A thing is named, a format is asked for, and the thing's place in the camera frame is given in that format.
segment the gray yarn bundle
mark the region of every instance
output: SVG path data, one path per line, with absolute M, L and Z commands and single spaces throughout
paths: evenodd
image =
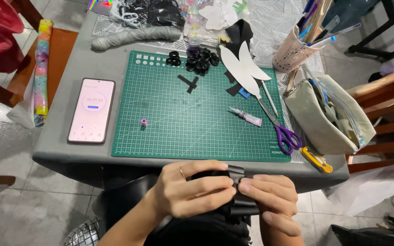
M 92 49 L 106 50 L 112 46 L 145 39 L 178 40 L 182 31 L 175 27 L 154 26 L 148 28 L 131 29 L 111 35 L 96 37 L 91 42 Z

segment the black bow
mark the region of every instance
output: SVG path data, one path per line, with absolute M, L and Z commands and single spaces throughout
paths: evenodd
M 226 222 L 230 224 L 239 224 L 244 221 L 250 225 L 250 216 L 258 215 L 259 210 L 254 199 L 244 196 L 238 191 L 238 184 L 244 178 L 244 168 L 229 165 L 226 171 L 205 171 L 192 176 L 192 179 L 198 179 L 205 176 L 228 176 L 233 180 L 233 187 L 237 193 L 233 199 L 219 207 L 216 211 L 224 215 Z

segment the yellow box cutter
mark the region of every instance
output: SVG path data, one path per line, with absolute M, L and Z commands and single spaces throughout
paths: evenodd
M 325 173 L 332 172 L 332 166 L 328 165 L 323 158 L 315 153 L 310 147 L 306 146 L 300 149 L 300 153 L 313 165 L 320 168 Z

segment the pencil case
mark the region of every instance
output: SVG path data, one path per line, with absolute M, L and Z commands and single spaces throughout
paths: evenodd
M 366 146 L 376 134 L 358 103 L 329 75 L 315 77 L 326 99 L 331 102 L 337 122 L 329 119 L 320 104 L 317 89 L 303 80 L 288 91 L 285 104 L 320 154 L 353 154 Z
M 320 48 L 304 46 L 298 39 L 299 27 L 294 25 L 287 38 L 273 56 L 273 66 L 282 73 L 291 73 Z

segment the purple scissors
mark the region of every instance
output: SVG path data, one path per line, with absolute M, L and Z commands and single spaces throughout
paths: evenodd
M 302 141 L 300 140 L 300 137 L 282 126 L 277 119 L 270 113 L 266 105 L 262 102 L 261 99 L 258 99 L 259 104 L 261 104 L 261 107 L 264 109 L 264 112 L 267 114 L 267 116 L 270 118 L 271 122 L 273 123 L 275 130 L 276 130 L 276 135 L 277 135 L 277 144 L 279 145 L 279 148 L 281 149 L 282 153 L 284 154 L 291 154 L 293 153 L 293 148 L 300 148 L 302 147 Z M 285 149 L 282 143 L 285 143 L 288 146 L 288 149 Z

